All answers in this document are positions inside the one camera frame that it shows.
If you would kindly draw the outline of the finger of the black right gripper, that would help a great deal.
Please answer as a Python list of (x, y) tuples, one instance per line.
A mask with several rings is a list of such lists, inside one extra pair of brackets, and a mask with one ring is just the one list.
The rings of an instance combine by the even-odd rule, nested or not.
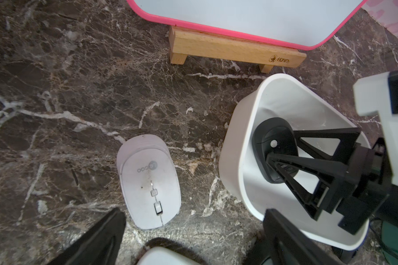
[[(314, 159), (349, 162), (361, 134), (359, 128), (327, 129), (327, 130), (295, 130), (293, 131), (297, 146)], [(333, 155), (329, 155), (302, 138), (338, 139), (339, 144)]]
[(348, 166), (338, 161), (270, 153), (266, 163), (315, 221), (322, 212), (333, 213), (341, 200), (355, 190)]

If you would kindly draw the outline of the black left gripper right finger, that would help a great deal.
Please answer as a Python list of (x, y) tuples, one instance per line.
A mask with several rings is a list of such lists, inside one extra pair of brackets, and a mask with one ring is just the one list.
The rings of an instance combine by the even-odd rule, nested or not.
[(263, 226), (274, 265), (337, 263), (276, 209), (266, 210)]

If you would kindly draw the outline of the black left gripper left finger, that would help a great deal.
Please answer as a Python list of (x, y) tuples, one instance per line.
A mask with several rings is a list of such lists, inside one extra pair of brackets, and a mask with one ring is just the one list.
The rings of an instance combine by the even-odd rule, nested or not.
[(114, 208), (50, 265), (114, 265), (126, 228), (126, 215)]

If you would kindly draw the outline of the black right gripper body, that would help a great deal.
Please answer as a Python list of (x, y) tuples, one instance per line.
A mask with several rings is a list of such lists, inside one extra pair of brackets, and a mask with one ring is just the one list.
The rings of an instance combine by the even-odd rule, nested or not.
[(384, 138), (372, 149), (357, 145), (348, 161), (346, 180), (352, 191), (336, 208), (343, 216), (338, 226), (355, 235), (389, 196), (392, 169)]

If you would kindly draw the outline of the white computer mouse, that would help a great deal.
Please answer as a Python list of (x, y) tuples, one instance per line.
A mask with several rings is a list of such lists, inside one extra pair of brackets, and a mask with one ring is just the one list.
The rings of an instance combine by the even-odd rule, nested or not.
[(178, 174), (166, 143), (145, 134), (126, 141), (117, 154), (123, 197), (136, 227), (162, 227), (179, 214)]
[(199, 265), (199, 263), (164, 247), (153, 247), (137, 265)]

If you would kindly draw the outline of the black mouse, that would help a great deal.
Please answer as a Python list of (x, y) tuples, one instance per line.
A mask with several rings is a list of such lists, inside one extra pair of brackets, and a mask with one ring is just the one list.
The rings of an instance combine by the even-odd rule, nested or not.
[(263, 177), (272, 184), (284, 183), (282, 177), (266, 163), (270, 153), (298, 156), (294, 132), (282, 118), (270, 118), (260, 123), (252, 136), (253, 152)]

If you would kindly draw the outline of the white plastic storage box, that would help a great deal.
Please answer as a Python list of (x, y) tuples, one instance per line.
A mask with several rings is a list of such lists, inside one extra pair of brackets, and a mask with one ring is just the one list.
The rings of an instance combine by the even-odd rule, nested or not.
[(285, 119), (294, 130), (353, 127), (351, 121), (296, 78), (272, 75), (234, 109), (219, 159), (223, 185), (259, 220), (263, 220), (267, 209), (276, 209), (312, 240), (348, 251), (358, 248), (367, 235), (368, 223), (350, 234), (338, 225), (340, 213), (323, 212), (313, 220), (286, 184), (272, 184), (263, 177), (253, 153), (252, 135), (260, 123), (274, 117)]

